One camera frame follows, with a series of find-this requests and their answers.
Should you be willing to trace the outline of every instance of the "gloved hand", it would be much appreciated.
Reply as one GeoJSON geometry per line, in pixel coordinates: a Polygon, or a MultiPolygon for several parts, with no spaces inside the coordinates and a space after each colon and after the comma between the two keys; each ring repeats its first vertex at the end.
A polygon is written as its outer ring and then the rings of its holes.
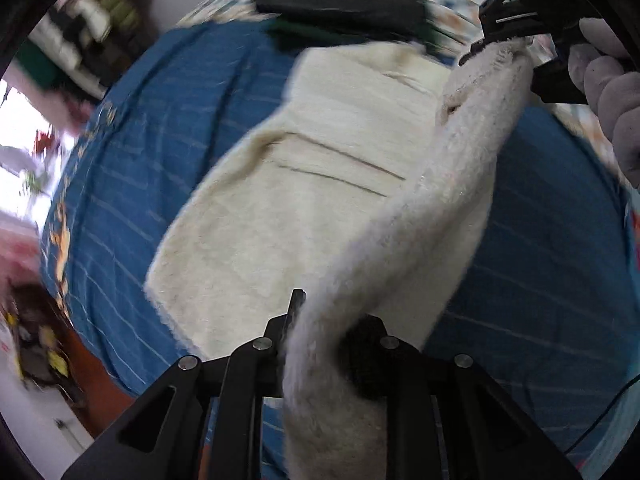
{"type": "Polygon", "coordinates": [[[618,59],[629,55],[604,20],[584,18],[580,20],[580,30],[591,44],[571,47],[569,76],[598,116],[603,133],[613,144],[620,170],[638,188],[640,73],[625,73],[618,59]]]}

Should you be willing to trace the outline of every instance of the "clothes pile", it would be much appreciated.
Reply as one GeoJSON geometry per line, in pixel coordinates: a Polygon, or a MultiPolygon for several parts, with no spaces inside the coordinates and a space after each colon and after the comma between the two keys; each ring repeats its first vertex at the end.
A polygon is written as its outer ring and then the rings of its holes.
{"type": "Polygon", "coordinates": [[[136,0],[58,0],[4,74],[56,129],[78,136],[93,106],[152,44],[136,0]]]}

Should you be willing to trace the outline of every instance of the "fluffy white fabric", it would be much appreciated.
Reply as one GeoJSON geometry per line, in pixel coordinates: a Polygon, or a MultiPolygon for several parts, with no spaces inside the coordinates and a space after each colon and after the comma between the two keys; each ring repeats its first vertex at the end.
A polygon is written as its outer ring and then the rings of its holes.
{"type": "Polygon", "coordinates": [[[217,358],[286,312],[412,175],[448,76],[402,44],[307,50],[160,244],[146,291],[175,335],[217,358]]]}
{"type": "Polygon", "coordinates": [[[420,337],[433,327],[475,250],[497,153],[529,96],[524,47],[492,44],[451,73],[415,176],[307,289],[283,381],[292,480],[385,477],[385,407],[357,396],[335,365],[337,346],[366,312],[383,312],[388,332],[400,337],[412,321],[420,337]]]}

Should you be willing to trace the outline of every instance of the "metal screw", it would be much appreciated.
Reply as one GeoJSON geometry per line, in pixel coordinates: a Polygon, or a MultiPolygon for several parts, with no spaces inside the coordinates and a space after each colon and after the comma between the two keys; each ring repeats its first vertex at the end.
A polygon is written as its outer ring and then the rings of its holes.
{"type": "Polygon", "coordinates": [[[458,354],[453,358],[458,368],[471,368],[474,364],[474,360],[470,355],[458,354]]]}
{"type": "Polygon", "coordinates": [[[258,339],[254,339],[254,348],[256,350],[268,350],[273,345],[273,341],[268,337],[259,337],[258,339]]]}
{"type": "Polygon", "coordinates": [[[397,337],[393,337],[392,335],[385,335],[380,339],[380,344],[382,348],[386,348],[387,350],[395,350],[400,346],[400,342],[397,337]]]}
{"type": "Polygon", "coordinates": [[[187,370],[193,370],[197,365],[198,358],[193,355],[185,355],[178,361],[178,368],[180,368],[180,370],[184,370],[185,372],[187,370]]]}

